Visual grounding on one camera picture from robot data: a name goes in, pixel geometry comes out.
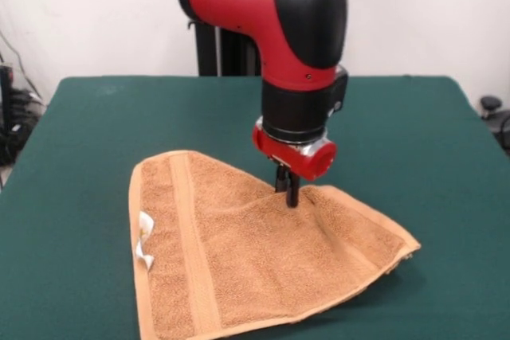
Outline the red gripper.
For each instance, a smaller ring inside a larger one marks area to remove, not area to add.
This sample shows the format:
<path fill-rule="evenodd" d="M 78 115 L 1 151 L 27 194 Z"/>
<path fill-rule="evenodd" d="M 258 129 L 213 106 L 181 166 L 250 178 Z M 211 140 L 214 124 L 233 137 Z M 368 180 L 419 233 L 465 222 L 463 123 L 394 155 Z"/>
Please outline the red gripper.
<path fill-rule="evenodd" d="M 286 204 L 289 208 L 296 208 L 299 204 L 300 178 L 316 180 L 322 177 L 337 154 L 337 146 L 326 136 L 307 145 L 291 145 L 270 138 L 259 125 L 254 127 L 252 136 L 255 147 L 279 163 L 275 192 L 286 191 Z"/>

